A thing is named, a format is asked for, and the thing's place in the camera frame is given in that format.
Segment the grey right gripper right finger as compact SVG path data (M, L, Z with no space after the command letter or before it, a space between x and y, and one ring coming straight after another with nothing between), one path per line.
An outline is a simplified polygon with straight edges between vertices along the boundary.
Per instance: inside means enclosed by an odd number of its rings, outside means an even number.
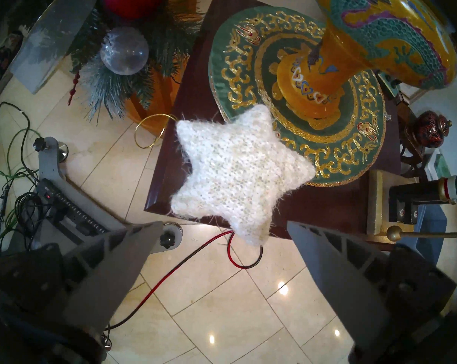
M287 232L353 339L352 355L384 355L395 337L385 301L393 253L352 234L296 221L287 222Z

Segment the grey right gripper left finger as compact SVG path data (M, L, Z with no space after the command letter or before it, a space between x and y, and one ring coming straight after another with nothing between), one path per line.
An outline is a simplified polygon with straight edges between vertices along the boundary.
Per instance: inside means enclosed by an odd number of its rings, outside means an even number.
M94 237L63 257L70 326L103 331L159 245L163 222L130 225Z

